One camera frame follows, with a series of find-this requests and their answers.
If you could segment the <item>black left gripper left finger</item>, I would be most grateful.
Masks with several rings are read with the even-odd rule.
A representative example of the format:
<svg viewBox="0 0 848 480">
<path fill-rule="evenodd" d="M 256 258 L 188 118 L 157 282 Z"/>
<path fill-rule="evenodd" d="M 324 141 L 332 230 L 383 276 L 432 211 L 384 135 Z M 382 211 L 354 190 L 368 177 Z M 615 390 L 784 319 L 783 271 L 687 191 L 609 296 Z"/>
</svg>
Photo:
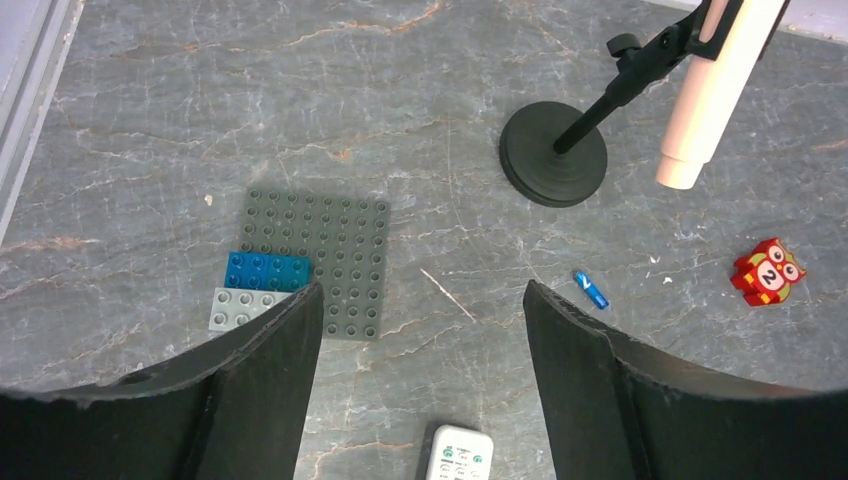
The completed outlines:
<svg viewBox="0 0 848 480">
<path fill-rule="evenodd" d="M 324 292 L 107 385 L 1 392 L 5 479 L 289 479 L 322 342 Z"/>
</svg>

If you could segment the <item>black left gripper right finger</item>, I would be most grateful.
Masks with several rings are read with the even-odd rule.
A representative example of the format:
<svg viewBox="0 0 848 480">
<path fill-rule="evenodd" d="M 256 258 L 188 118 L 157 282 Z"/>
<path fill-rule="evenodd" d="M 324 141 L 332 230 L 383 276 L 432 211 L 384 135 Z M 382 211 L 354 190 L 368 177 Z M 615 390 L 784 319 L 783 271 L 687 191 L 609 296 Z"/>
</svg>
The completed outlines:
<svg viewBox="0 0 848 480">
<path fill-rule="evenodd" d="M 670 355 L 530 281 L 523 310 L 560 479 L 843 479 L 847 393 Z"/>
</svg>

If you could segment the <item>blue AAA battery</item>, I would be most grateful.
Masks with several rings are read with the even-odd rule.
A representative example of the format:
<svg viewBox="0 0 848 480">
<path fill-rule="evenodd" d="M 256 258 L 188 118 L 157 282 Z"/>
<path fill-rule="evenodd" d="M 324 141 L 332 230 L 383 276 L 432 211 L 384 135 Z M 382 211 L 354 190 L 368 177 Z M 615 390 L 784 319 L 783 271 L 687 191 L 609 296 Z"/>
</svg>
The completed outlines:
<svg viewBox="0 0 848 480">
<path fill-rule="evenodd" d="M 575 282 L 579 285 L 581 290 L 597 308 L 605 310 L 609 307 L 609 301 L 607 300 L 607 298 L 603 295 L 603 293 L 599 290 L 599 288 L 584 271 L 575 271 L 573 274 L 573 278 Z"/>
</svg>

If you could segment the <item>white remote control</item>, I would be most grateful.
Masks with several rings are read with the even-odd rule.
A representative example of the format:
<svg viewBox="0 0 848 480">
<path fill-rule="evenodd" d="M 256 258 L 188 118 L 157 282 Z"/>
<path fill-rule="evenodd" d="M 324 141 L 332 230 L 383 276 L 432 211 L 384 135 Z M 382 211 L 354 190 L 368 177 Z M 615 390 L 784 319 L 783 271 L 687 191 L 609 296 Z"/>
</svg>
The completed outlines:
<svg viewBox="0 0 848 480">
<path fill-rule="evenodd" d="M 490 436 L 467 428 L 441 425 L 435 430 L 426 480 L 489 480 L 494 457 Z"/>
</svg>

